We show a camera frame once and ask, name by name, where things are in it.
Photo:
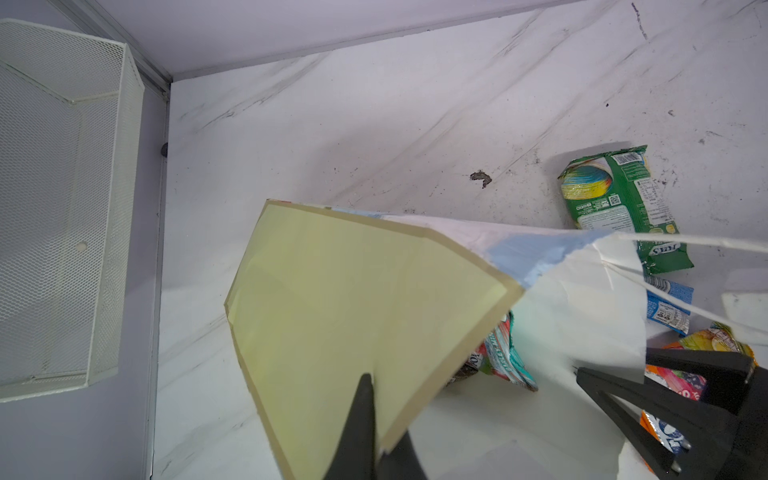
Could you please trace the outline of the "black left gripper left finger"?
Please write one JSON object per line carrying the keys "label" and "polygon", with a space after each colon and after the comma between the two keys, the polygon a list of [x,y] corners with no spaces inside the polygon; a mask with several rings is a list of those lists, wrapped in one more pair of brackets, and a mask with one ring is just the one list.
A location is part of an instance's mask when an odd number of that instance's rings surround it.
{"label": "black left gripper left finger", "polygon": [[376,422],[372,376],[361,376],[325,479],[375,479]]}

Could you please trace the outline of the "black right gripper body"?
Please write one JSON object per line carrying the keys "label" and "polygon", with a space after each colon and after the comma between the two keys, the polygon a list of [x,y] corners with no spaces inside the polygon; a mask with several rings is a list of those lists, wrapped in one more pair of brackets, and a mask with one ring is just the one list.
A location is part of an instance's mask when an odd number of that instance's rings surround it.
{"label": "black right gripper body", "polygon": [[767,477],[767,370],[700,368],[706,390],[679,430],[690,448],[677,457],[680,479]]}

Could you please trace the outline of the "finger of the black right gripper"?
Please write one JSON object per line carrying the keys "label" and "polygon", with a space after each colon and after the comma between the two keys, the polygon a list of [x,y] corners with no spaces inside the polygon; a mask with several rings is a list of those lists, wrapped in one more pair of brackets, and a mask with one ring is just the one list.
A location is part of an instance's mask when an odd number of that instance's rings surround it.
{"label": "finger of the black right gripper", "polygon": [[[657,477],[724,475],[738,426],[727,410],[589,368],[580,368],[576,380],[640,454],[645,470]],[[671,424],[687,445],[679,453],[665,448],[641,425],[643,413]]]}
{"label": "finger of the black right gripper", "polygon": [[737,352],[648,349],[646,364],[702,376],[706,387],[700,400],[739,414],[753,394],[754,360]]}

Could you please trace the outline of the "white printed paper bag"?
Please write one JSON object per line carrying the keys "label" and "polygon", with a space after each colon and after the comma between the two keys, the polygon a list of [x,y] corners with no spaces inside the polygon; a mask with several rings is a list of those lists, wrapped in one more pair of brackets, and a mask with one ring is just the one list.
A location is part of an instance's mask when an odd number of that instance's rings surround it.
{"label": "white printed paper bag", "polygon": [[[557,478],[615,478],[623,440],[575,373],[643,376],[637,239],[267,202],[225,311],[280,473],[324,476],[369,373],[379,452],[411,432],[442,474],[517,440]],[[509,310],[539,390],[448,385]]]}

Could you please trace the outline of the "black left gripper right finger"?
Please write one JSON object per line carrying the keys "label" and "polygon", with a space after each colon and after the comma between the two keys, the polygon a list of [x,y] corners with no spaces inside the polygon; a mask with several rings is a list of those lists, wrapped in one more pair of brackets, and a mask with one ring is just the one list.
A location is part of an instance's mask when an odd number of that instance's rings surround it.
{"label": "black left gripper right finger", "polygon": [[377,466],[378,480],[426,480],[410,433],[405,432],[394,449],[382,455]]}

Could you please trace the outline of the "teal Fox's candy bag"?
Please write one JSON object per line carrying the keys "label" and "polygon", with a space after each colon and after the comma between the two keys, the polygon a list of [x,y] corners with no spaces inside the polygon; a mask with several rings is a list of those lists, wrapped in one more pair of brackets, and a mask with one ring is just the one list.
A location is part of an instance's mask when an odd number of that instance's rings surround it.
{"label": "teal Fox's candy bag", "polygon": [[469,355],[461,368],[453,374],[448,385],[483,373],[496,376],[531,392],[537,392],[539,387],[535,379],[525,368],[522,358],[514,347],[513,326],[514,315],[509,310],[504,319]]}

